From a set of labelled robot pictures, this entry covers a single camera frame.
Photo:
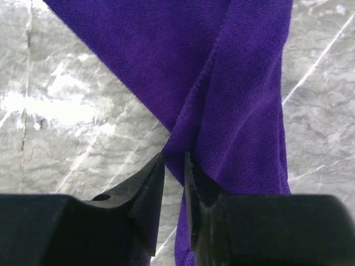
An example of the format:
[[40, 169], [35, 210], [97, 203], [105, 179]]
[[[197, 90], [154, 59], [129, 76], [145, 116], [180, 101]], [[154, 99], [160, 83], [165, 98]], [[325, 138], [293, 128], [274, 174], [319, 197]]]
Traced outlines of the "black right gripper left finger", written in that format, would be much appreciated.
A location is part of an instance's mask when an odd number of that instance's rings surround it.
[[149, 265], [156, 253], [165, 157], [82, 201], [1, 195], [2, 265]]

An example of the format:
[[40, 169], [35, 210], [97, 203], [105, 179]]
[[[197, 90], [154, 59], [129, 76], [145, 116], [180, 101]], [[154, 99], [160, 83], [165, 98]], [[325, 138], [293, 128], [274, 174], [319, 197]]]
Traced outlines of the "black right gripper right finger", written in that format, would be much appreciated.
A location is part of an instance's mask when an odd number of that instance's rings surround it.
[[331, 195], [234, 195], [185, 155], [196, 265], [353, 265], [354, 221]]

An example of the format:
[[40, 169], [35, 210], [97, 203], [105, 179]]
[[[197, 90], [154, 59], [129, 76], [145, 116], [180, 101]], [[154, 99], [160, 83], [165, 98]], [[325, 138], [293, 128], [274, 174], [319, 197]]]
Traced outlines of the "purple towel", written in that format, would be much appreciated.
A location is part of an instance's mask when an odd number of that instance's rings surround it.
[[288, 194], [281, 96], [292, 1], [48, 1], [168, 129], [184, 157], [236, 194]]

